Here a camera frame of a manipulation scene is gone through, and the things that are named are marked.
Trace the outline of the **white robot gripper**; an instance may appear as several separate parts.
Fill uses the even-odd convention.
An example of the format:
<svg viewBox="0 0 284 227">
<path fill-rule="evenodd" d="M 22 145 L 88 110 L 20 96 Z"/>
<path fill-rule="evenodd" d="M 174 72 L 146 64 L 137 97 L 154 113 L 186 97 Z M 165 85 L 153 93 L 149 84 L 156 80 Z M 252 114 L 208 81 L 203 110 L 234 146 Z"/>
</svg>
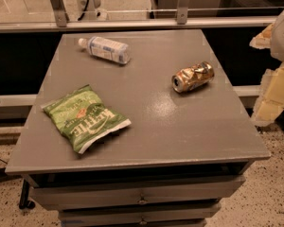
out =
<svg viewBox="0 0 284 227">
<path fill-rule="evenodd" d="M 284 10 L 274 24 L 265 27 L 249 45 L 256 49 L 271 47 L 271 56 L 283 61 L 277 69 L 265 71 L 253 108 L 252 122 L 258 127 L 266 127 L 284 111 Z"/>
</svg>

